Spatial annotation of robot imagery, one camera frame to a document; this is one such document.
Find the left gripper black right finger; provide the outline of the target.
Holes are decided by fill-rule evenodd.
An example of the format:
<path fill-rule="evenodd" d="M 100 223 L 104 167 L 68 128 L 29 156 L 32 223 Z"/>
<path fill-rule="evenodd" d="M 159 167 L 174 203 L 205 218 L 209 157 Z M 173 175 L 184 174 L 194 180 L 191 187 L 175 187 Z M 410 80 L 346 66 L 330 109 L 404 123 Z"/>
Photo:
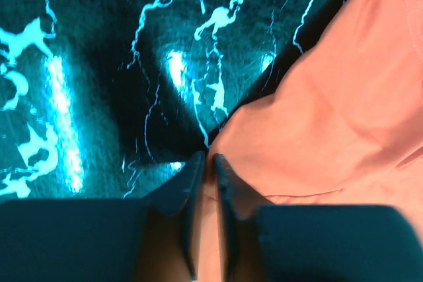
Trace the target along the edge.
<path fill-rule="evenodd" d="M 395 208 L 277 205 L 213 160 L 224 281 L 422 280 L 422 245 Z"/>

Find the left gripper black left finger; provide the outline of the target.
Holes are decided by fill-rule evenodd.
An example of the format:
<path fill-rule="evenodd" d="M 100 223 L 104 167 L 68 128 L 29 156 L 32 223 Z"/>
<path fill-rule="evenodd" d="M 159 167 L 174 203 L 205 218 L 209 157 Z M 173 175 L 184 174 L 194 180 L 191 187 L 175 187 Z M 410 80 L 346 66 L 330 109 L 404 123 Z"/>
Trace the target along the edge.
<path fill-rule="evenodd" d="M 143 198 L 1 204 L 2 281 L 193 281 L 205 154 Z"/>

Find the orange t-shirt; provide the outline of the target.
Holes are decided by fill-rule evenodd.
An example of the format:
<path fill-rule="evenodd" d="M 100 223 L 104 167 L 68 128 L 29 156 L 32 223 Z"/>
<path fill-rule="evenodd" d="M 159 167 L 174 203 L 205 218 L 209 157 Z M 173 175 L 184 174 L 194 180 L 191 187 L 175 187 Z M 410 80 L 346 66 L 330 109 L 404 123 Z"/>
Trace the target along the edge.
<path fill-rule="evenodd" d="M 388 203 L 422 230 L 422 0 L 348 0 L 210 147 L 274 203 Z"/>

